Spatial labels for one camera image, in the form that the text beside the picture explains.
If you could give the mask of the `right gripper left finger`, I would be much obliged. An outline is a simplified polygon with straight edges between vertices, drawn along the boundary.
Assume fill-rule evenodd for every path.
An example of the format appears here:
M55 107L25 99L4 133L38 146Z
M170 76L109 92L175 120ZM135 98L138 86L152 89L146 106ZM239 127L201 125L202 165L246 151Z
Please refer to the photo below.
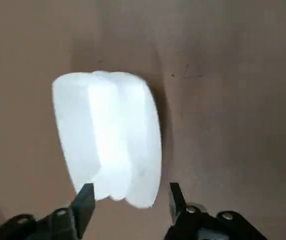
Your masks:
M94 185L86 183L72 203L42 219L19 214L0 226L0 240L80 240L95 209Z

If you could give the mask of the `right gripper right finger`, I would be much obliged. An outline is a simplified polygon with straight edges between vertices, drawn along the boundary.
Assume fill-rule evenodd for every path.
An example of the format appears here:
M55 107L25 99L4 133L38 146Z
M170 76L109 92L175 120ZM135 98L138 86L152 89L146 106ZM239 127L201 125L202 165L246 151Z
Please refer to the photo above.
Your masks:
M215 217L194 204L187 204L180 185L170 183L170 212L172 225L165 240L266 240L241 214L226 210Z

